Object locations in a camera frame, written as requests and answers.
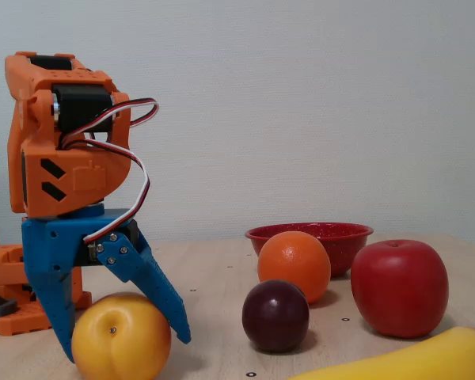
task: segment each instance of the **orange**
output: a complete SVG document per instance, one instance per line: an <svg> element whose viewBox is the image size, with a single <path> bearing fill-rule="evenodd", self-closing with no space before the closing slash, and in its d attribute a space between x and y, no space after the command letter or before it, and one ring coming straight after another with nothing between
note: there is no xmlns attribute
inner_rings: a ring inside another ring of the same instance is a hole
<svg viewBox="0 0 475 380"><path fill-rule="evenodd" d="M74 362L86 380L151 380L169 358L171 330L142 294L113 294L79 318Z"/></svg>
<svg viewBox="0 0 475 380"><path fill-rule="evenodd" d="M308 303L325 293L331 279L331 263L322 243L301 231L271 237L259 254L259 280L283 279L304 292Z"/></svg>

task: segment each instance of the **bowl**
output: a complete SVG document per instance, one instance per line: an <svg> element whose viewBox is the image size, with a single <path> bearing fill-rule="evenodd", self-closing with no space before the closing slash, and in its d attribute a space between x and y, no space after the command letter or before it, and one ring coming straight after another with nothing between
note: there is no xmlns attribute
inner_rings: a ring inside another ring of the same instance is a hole
<svg viewBox="0 0 475 380"><path fill-rule="evenodd" d="M371 227L361 224L316 222L262 226L247 231L245 236L252 241L255 253L259 256L269 238L285 231L302 231L316 237L329 255L331 277L342 276L350 269L355 255L373 233Z"/></svg>

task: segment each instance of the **red apple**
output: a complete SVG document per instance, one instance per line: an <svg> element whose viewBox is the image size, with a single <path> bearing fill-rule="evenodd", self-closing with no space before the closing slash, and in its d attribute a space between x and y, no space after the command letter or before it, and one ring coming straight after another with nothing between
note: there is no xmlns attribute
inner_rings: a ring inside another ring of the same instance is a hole
<svg viewBox="0 0 475 380"><path fill-rule="evenodd" d="M413 338L436 328L449 298L438 253L414 240L370 244L355 256L351 291L359 312L378 333Z"/></svg>

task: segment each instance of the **orange 3d-printed part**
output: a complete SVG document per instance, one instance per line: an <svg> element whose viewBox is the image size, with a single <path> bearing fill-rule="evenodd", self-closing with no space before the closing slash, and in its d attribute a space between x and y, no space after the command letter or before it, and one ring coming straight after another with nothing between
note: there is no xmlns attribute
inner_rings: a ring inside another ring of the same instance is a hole
<svg viewBox="0 0 475 380"><path fill-rule="evenodd" d="M10 204L13 212L30 218L62 215L101 201L124 182L131 165L129 158L98 148L58 149L62 132L56 111L61 105L53 86L98 88L114 104L127 101L128 95L103 71L86 69L73 55L55 57L67 60L68 70L32 64L38 58L34 52L6 58L7 84L16 101L7 146ZM130 118L130 109L116 115L108 131L110 143L128 149Z"/></svg>
<svg viewBox="0 0 475 380"><path fill-rule="evenodd" d="M0 245L0 297L15 299L17 311L0 317L0 335L10 336L51 327L26 279L21 245ZM72 271L72 299L76 309L87 309L92 295L82 289L81 268Z"/></svg>

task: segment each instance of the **banana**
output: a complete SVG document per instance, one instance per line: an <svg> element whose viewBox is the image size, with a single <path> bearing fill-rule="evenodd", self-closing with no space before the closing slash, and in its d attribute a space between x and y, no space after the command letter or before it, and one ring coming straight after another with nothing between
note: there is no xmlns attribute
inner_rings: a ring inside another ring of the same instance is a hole
<svg viewBox="0 0 475 380"><path fill-rule="evenodd" d="M388 354L290 380L475 380L475 329L454 327Z"/></svg>

